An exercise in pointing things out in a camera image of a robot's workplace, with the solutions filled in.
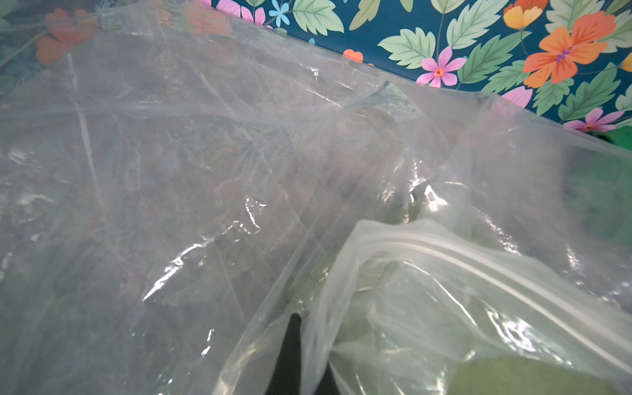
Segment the bag of clothes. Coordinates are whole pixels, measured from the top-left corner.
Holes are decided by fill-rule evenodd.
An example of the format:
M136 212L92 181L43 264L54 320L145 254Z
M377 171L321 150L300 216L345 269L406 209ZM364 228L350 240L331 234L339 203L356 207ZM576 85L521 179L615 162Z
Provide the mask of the bag of clothes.
M54 11L1 89L1 391L263 394L288 296L332 248L311 199L565 200L595 142L494 94L420 87L193 2Z

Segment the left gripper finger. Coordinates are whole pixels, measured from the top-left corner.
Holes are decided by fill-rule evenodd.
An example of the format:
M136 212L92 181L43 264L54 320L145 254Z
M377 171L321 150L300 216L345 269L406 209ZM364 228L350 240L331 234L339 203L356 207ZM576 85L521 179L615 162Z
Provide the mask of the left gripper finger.
M266 395L299 395L301 391L301 316L291 315L281 344ZM316 395L340 395L330 365L327 366Z

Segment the olive green garment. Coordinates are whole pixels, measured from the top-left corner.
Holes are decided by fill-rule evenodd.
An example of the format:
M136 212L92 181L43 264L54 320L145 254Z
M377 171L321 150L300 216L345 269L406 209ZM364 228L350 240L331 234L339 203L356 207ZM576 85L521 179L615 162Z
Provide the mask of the olive green garment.
M631 378L631 229L585 199L429 198L370 217L311 199L332 245L288 301L320 393L619 394Z

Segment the green tank top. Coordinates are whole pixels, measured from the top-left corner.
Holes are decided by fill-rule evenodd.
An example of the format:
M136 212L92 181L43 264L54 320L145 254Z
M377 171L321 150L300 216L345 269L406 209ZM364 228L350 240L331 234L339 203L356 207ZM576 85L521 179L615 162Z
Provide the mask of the green tank top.
M626 151L624 156L588 142L566 166L564 196L571 224L593 238L631 243L631 127L590 136Z

